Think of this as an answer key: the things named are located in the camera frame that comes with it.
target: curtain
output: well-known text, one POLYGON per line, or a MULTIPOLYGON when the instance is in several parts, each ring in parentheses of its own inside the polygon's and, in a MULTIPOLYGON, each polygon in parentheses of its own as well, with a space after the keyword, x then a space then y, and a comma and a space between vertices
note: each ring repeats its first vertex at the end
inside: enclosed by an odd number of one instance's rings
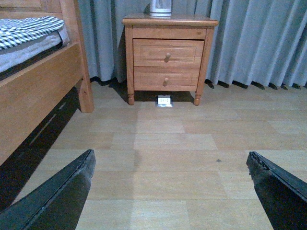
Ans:
MULTIPOLYGON (((79 0, 90 76, 126 78, 124 26, 150 0, 79 0)), ((307 82, 306 0, 173 0, 173 13, 201 14, 215 28, 206 78, 217 84, 307 82)))

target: nightstand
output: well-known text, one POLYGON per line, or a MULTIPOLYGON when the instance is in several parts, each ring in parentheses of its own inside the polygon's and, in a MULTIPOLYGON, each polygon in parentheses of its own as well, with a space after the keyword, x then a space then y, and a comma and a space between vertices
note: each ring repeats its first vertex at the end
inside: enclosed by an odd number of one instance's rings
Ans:
POLYGON ((216 20, 201 15, 123 19, 128 103, 134 91, 195 91, 200 104, 216 20))

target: checkered bedding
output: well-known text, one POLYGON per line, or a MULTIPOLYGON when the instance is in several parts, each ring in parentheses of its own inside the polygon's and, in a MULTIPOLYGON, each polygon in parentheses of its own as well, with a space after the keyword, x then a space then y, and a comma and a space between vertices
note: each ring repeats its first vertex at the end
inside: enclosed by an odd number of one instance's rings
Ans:
POLYGON ((60 29, 64 21, 55 17, 0 19, 0 50, 18 46, 60 29))

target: bed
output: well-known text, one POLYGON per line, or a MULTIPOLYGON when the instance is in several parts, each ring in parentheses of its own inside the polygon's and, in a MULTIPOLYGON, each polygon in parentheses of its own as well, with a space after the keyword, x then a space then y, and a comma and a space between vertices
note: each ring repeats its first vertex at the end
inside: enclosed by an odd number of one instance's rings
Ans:
POLYGON ((52 16, 70 42, 0 81, 0 165, 76 86, 80 110, 94 110, 77 0, 2 0, 0 19, 52 16))

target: drawer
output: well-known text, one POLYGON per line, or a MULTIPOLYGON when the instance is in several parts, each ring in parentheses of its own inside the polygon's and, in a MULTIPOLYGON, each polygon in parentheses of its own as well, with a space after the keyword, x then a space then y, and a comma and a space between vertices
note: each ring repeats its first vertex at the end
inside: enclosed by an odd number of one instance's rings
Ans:
POLYGON ((204 41, 134 39, 134 66, 200 68, 204 41))
POLYGON ((134 25, 133 38, 205 40, 206 27, 134 25))
POLYGON ((157 91, 195 91, 199 69, 135 67, 134 89, 157 91))

